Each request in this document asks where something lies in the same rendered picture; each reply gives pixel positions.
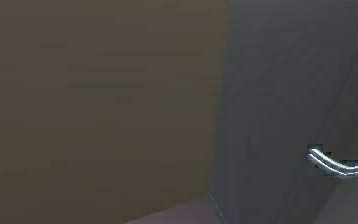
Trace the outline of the dark grey room door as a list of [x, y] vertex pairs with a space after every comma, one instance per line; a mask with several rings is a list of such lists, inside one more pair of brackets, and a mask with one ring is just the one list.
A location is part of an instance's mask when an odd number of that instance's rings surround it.
[[[339, 154], [349, 151], [351, 134], [355, 132], [357, 123], [358, 53], [330, 115], [321, 141], [308, 147], [317, 147], [333, 160], [347, 165], [337, 157]], [[305, 170], [277, 224], [313, 224], [321, 209], [343, 180], [346, 179], [325, 174], [317, 168], [307, 159], [306, 152]]]

